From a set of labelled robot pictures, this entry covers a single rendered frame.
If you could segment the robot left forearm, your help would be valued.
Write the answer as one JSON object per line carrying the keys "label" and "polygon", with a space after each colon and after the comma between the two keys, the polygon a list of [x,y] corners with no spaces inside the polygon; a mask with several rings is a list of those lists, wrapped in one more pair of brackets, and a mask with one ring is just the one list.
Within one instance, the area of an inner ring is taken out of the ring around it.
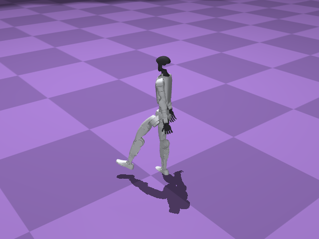
{"label": "robot left forearm", "polygon": [[160,100],[159,102],[160,105],[160,110],[161,110],[161,114],[162,114],[162,118],[163,118],[163,122],[164,123],[168,123],[168,114],[167,114],[167,106],[164,100]]}

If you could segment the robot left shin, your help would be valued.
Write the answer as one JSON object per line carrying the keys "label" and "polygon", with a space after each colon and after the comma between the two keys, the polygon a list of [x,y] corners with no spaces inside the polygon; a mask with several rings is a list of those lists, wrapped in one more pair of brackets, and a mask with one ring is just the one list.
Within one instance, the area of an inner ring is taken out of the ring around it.
{"label": "robot left shin", "polygon": [[137,156],[141,146],[143,145],[143,142],[141,140],[137,140],[135,142],[135,140],[133,141],[132,147],[130,149],[130,153],[129,153],[129,157],[128,157],[128,161],[127,164],[130,165],[130,163],[132,162],[133,158],[135,156]]}

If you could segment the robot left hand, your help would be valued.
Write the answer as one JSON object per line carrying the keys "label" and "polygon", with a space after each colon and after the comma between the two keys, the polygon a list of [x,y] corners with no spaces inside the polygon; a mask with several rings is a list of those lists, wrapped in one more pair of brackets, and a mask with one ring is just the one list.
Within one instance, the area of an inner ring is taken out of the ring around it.
{"label": "robot left hand", "polygon": [[[168,119],[168,118],[167,118],[167,119]],[[163,121],[163,120],[162,120],[162,121]],[[163,129],[162,129],[162,132],[163,132],[163,130],[164,130],[165,134],[166,134],[166,131],[167,131],[167,134],[168,134],[168,132],[170,133],[170,131],[171,131],[171,133],[172,133],[171,127],[170,127],[170,125],[169,125],[169,120],[168,120],[168,123],[164,123],[164,122],[163,122],[163,124],[164,124],[164,126],[163,126]]]}

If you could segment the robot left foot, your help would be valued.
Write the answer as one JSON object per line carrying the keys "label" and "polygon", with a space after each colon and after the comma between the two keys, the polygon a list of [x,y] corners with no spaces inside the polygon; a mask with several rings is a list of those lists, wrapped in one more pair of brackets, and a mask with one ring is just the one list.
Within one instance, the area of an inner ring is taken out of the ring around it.
{"label": "robot left foot", "polygon": [[129,169],[131,169],[131,170],[133,170],[133,168],[134,168],[134,164],[132,164],[132,163],[130,163],[130,165],[127,164],[127,160],[117,159],[116,162],[117,162],[119,165],[124,166],[124,167],[127,167],[127,168],[129,168]]}

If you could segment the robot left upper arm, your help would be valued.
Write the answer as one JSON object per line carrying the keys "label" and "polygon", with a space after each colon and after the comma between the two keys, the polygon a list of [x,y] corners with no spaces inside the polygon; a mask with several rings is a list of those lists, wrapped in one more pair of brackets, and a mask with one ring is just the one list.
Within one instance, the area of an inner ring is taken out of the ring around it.
{"label": "robot left upper arm", "polygon": [[156,80],[156,87],[157,87],[157,90],[158,90],[158,94],[160,96],[160,99],[158,100],[158,104],[159,104],[160,100],[164,100],[165,103],[166,103],[164,85],[165,85],[165,83],[164,83],[163,78],[160,78],[160,79]]}

